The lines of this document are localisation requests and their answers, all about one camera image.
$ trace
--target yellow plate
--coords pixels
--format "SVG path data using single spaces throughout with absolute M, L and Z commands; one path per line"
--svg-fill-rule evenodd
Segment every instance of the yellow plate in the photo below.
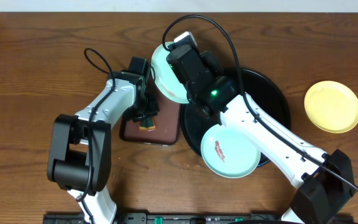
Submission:
M 331 133 L 350 131 L 358 123 L 358 99 L 338 82 L 314 84 L 306 93 L 305 110 L 314 125 Z

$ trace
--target round black tray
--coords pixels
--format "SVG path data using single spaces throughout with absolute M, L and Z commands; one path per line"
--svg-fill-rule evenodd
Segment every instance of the round black tray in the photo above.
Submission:
M 291 129 L 291 114 L 288 103 L 280 89 L 267 77 L 255 71 L 241 69 L 244 89 L 252 99 L 272 118 L 276 119 L 284 127 Z M 224 75 L 238 82 L 235 68 L 225 68 Z M 201 156 L 201 140 L 205 132 L 217 124 L 212 119 L 200 116 L 191 104 L 181 105 L 180 126 L 183 135 L 192 150 Z M 270 160 L 263 154 L 260 155 L 258 167 Z

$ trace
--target wood grain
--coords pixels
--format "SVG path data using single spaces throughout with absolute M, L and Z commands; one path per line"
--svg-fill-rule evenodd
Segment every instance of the wood grain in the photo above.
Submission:
M 47 212 L 80 208 L 46 176 L 52 124 L 74 114 L 102 90 L 106 77 L 83 56 L 100 51 L 115 70 L 133 55 L 151 59 L 165 28 L 182 14 L 0 13 L 0 223 L 41 223 Z M 352 159 L 358 184 L 358 125 L 330 134 L 306 117 L 303 97 L 321 80 L 334 80 L 358 96 L 358 14 L 207 14 L 232 37 L 243 66 L 271 78 L 290 105 L 292 130 L 306 141 Z M 183 21 L 169 34 L 194 33 L 233 65 L 219 31 L 205 21 Z M 284 212 L 295 193 L 272 164 L 241 179 L 210 171 L 180 134 L 170 147 L 124 142 L 112 134 L 108 182 L 120 211 L 152 213 Z M 358 221 L 358 195 L 343 209 Z

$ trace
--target white wall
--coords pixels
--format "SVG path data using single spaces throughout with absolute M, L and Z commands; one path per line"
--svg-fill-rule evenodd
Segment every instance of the white wall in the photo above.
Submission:
M 358 0 L 0 0 L 0 12 L 358 12 Z

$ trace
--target wooden table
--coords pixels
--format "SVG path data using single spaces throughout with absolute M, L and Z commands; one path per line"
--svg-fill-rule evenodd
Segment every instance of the wooden table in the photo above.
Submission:
M 106 76 L 83 56 L 100 51 L 113 69 L 133 55 L 151 59 L 165 28 L 182 14 L 0 13 L 0 223 L 41 223 L 48 212 L 79 212 L 74 199 L 46 175 L 52 124 L 83 109 Z M 358 125 L 330 134 L 308 120 L 303 98 L 321 80 L 358 96 L 358 14 L 207 14 L 232 37 L 242 66 L 266 74 L 290 105 L 292 130 L 327 152 L 351 159 L 358 184 Z M 205 21 L 183 21 L 202 49 L 233 65 L 228 44 Z M 180 134 L 170 147 L 124 142 L 112 132 L 108 189 L 120 211 L 150 213 L 284 212 L 295 189 L 269 163 L 241 179 L 210 171 Z M 358 195 L 343 209 L 358 221 Z

